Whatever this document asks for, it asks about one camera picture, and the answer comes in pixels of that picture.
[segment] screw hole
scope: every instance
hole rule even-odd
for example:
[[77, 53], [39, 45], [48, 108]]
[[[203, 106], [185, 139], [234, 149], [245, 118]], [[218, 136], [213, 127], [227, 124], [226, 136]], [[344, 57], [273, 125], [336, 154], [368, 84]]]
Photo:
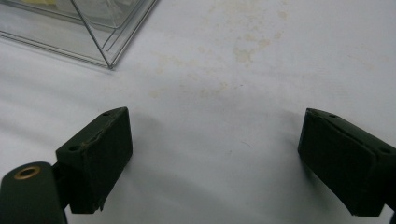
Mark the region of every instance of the screw hole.
[[79, 150], [79, 147], [70, 147], [69, 148], [69, 151], [77, 151], [77, 150]]
[[26, 168], [20, 170], [19, 172], [17, 172], [14, 175], [14, 178], [18, 179], [18, 180], [28, 179], [32, 176], [37, 175], [38, 173], [40, 173], [40, 167], [30, 166], [30, 167], [26, 167]]
[[385, 154], [390, 154], [390, 150], [387, 148], [381, 147], [379, 150]]

